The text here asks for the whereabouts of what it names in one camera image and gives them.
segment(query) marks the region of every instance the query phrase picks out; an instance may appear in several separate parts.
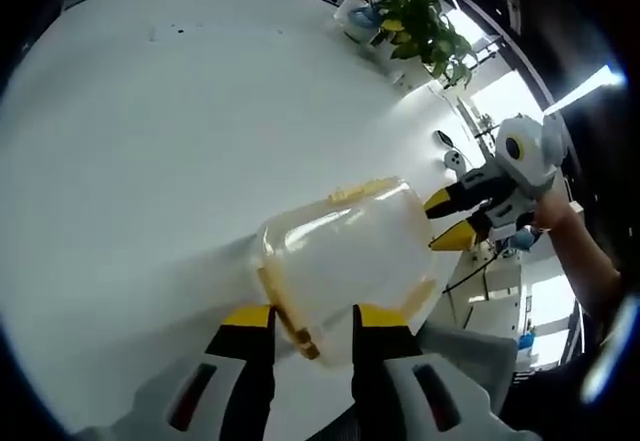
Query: white table surface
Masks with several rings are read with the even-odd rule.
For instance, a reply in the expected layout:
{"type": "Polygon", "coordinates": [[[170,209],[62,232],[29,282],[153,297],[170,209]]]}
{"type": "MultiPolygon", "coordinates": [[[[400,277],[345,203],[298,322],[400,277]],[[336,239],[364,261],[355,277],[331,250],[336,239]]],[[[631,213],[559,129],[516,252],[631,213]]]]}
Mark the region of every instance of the white table surface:
{"type": "MultiPolygon", "coordinates": [[[[454,180],[437,128],[481,159],[443,99],[403,99],[332,13],[89,0],[15,73],[0,111],[3,326],[68,429],[113,422],[234,306],[262,299],[246,255],[266,219],[389,175],[426,198],[454,180]]],[[[457,259],[438,258],[440,286],[457,259]]],[[[348,369],[292,354],[276,377],[265,439],[305,439],[352,403],[348,369]]]]}

